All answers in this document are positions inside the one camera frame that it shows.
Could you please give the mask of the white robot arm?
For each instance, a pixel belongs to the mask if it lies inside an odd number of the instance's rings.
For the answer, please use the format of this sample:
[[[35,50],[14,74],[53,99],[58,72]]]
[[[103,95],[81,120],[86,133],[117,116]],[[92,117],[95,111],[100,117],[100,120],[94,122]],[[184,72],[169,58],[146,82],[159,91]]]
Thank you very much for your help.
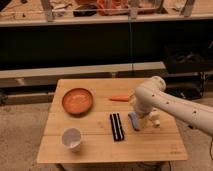
[[[162,77],[143,81],[134,90],[134,112],[144,116],[157,108],[213,137],[213,107],[169,95],[165,89]]]

